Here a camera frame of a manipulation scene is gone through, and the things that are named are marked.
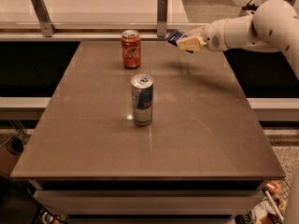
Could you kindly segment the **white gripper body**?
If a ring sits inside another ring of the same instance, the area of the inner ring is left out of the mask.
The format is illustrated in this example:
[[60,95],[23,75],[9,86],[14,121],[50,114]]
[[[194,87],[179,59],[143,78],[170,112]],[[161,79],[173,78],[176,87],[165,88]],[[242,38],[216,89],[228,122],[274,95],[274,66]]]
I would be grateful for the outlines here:
[[203,32],[206,48],[210,51],[226,51],[228,48],[225,43],[225,25],[227,19],[213,21]]

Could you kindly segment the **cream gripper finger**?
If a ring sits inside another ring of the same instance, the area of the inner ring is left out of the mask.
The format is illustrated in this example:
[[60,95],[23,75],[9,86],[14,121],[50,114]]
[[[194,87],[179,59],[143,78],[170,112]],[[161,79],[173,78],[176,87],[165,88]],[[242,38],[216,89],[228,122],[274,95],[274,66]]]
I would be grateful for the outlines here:
[[202,37],[203,34],[204,34],[205,29],[206,29],[206,25],[205,26],[200,26],[198,28],[191,29],[191,30],[187,31],[185,33],[185,35],[187,37],[192,37],[192,36],[200,36],[200,37]]
[[180,49],[187,51],[201,51],[206,41],[201,36],[183,37],[177,41]]

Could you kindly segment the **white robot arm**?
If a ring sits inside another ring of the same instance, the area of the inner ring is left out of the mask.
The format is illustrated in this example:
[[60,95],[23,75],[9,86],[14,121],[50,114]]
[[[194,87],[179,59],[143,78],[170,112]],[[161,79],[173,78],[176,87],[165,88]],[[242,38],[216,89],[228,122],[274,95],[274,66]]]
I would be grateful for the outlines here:
[[182,50],[211,51],[245,49],[258,52],[281,51],[299,78],[299,17],[284,0],[268,0],[253,14],[213,21],[190,30],[175,44]]

